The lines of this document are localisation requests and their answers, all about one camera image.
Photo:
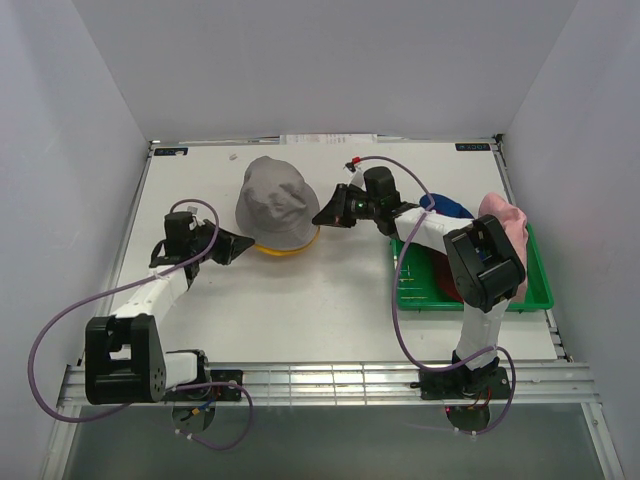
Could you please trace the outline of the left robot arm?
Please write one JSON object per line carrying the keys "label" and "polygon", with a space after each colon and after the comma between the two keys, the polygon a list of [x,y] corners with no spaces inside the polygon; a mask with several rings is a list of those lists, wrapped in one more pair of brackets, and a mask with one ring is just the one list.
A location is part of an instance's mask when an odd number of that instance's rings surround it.
{"label": "left robot arm", "polygon": [[164,232],[150,256],[150,281],[109,315],[86,325],[85,394],[92,405],[156,403],[178,388],[197,400],[211,390],[204,351],[166,350],[159,325],[190,290],[202,263],[227,266],[255,241],[188,211],[167,214]]}

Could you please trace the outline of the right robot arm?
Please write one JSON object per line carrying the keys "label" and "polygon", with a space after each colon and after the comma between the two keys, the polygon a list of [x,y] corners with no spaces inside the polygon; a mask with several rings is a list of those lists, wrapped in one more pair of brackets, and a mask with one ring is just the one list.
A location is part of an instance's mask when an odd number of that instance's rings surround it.
{"label": "right robot arm", "polygon": [[474,397],[493,386],[505,387],[505,373],[499,365],[499,331],[526,270],[501,222],[493,215],[444,215],[430,191],[417,203],[407,202],[387,167],[361,170],[356,162],[345,167],[349,182],[336,186],[314,224],[352,228],[370,220],[381,234],[401,242],[404,251],[416,246],[440,254],[462,300],[463,325],[450,365],[429,367],[415,357],[409,359],[419,369],[414,385],[422,397]]}

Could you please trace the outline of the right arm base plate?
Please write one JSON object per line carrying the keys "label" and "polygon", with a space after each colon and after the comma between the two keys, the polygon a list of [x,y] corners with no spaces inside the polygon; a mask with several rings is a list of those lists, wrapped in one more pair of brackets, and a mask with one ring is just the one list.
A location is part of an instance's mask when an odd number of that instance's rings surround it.
{"label": "right arm base plate", "polygon": [[441,373],[420,371],[418,380],[411,382],[410,387],[420,391],[422,400],[472,400],[488,394],[492,399],[506,400],[511,394],[506,369],[491,365]]}

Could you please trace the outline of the dark red beanie hat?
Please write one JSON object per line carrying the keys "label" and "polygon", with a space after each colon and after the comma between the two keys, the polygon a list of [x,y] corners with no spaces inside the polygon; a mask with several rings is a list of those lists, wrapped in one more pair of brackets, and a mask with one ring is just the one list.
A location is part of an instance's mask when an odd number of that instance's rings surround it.
{"label": "dark red beanie hat", "polygon": [[432,262],[434,278],[438,288],[453,301],[462,303],[463,299],[456,289],[448,257],[435,250],[430,250],[429,256]]}

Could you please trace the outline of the yellow bucket hat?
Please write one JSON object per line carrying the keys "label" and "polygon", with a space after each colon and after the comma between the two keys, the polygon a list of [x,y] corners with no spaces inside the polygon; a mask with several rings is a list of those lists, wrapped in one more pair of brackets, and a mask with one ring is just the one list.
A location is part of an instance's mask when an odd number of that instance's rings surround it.
{"label": "yellow bucket hat", "polygon": [[314,235],[311,238],[311,240],[305,245],[303,245],[302,247],[295,248],[295,249],[289,249],[289,250],[273,249],[273,248],[268,248],[258,244],[255,244],[253,248],[262,254],[276,257],[276,258],[291,257],[291,256],[299,255],[309,250],[316,243],[319,235],[320,235],[320,228],[317,227],[314,231]]}

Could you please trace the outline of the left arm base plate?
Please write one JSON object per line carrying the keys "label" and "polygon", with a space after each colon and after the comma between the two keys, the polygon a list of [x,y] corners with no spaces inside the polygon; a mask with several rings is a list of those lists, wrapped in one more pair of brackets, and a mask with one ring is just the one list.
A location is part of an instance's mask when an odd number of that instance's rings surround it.
{"label": "left arm base plate", "polygon": [[172,402],[206,403],[236,402],[242,399],[240,390],[230,387],[230,384],[242,385],[244,372],[239,369],[232,370],[208,370],[203,376],[199,376],[190,386],[202,383],[214,383],[214,386],[205,386],[189,390],[170,390],[165,393],[163,400]]}

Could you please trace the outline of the grey bucket hat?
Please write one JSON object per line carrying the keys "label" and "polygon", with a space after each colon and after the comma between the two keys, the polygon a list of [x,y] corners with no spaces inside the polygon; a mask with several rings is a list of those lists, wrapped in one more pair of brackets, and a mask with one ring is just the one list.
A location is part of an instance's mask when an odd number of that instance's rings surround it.
{"label": "grey bucket hat", "polygon": [[245,170],[235,207],[240,231],[256,244],[289,250],[308,243],[320,206],[313,188],[292,164],[262,156]]}

